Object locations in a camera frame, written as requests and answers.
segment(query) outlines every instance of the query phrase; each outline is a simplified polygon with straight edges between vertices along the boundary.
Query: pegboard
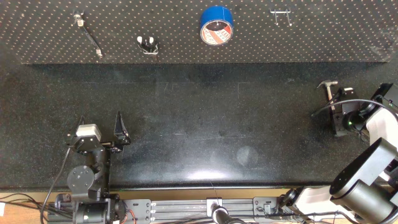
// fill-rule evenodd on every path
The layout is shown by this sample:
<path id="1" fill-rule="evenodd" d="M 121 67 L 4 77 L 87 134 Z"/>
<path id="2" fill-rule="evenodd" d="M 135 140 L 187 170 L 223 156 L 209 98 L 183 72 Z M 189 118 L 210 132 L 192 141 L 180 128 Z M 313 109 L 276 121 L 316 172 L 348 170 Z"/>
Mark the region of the pegboard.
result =
<path id="1" fill-rule="evenodd" d="M 209 46 L 200 38 L 200 16 L 215 5 L 229 8 L 232 39 Z M 376 0 L 6 0 L 0 1 L 0 41 L 21 63 L 255 63 L 390 61 L 398 45 L 398 9 Z M 270 10 L 290 9 L 275 24 Z M 95 48 L 74 24 L 84 10 Z M 159 42 L 157 60 L 136 38 Z"/>

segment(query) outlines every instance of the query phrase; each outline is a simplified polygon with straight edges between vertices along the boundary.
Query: red wire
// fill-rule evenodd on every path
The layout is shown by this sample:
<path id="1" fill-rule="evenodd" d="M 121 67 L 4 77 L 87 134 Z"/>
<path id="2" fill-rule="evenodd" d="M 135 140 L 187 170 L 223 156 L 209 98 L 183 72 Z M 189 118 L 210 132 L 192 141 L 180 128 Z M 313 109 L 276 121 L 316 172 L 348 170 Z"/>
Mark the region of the red wire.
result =
<path id="1" fill-rule="evenodd" d="M 132 212 L 132 210 L 128 210 L 128 212 L 130 212 L 130 214 L 132 216 L 132 219 L 134 220 L 134 224 L 137 224 L 137 220 L 136 220 L 136 216 L 134 215 L 134 212 Z M 127 214 L 124 217 L 124 220 L 123 220 L 122 224 L 124 224 L 126 222 L 126 220 L 127 220 Z"/>

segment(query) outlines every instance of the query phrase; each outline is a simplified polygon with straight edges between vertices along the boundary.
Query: hammer head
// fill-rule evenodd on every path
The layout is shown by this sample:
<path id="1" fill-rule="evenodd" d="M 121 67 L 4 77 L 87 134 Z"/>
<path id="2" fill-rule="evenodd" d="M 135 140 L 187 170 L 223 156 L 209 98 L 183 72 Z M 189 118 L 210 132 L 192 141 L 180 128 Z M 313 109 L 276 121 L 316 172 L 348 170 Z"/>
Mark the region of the hammer head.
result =
<path id="1" fill-rule="evenodd" d="M 325 87 L 328 87 L 328 86 L 337 85 L 337 84 L 338 84 L 338 81 L 325 80 L 325 81 L 321 82 L 321 83 L 318 85 L 317 88 L 319 88 L 319 87 L 322 86 L 322 85 L 325 85 Z"/>

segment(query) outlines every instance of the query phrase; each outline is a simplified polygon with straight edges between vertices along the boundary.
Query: blue tape roll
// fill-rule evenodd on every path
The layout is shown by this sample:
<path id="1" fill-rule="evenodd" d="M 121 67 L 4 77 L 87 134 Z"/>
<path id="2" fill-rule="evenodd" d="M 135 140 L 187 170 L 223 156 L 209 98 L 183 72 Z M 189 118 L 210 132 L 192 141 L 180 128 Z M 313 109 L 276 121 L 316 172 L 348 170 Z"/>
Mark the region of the blue tape roll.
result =
<path id="1" fill-rule="evenodd" d="M 232 13 L 223 6 L 206 9 L 200 18 L 200 37 L 210 45 L 227 43 L 233 34 Z"/>

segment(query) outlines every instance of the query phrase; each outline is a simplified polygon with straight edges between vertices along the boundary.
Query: black tabletop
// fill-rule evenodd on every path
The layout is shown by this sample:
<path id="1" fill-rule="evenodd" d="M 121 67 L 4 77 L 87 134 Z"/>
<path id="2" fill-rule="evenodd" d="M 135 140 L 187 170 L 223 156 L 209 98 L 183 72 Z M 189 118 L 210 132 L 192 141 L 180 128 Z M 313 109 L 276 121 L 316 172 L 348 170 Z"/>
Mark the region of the black tabletop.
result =
<path id="1" fill-rule="evenodd" d="M 329 184 L 368 145 L 336 138 L 317 85 L 368 99 L 391 63 L 18 65 L 0 77 L 0 190 L 47 190 L 84 115 L 103 136 L 122 112 L 132 144 L 111 159 L 113 190 Z M 84 164 L 71 154 L 69 171 Z"/>

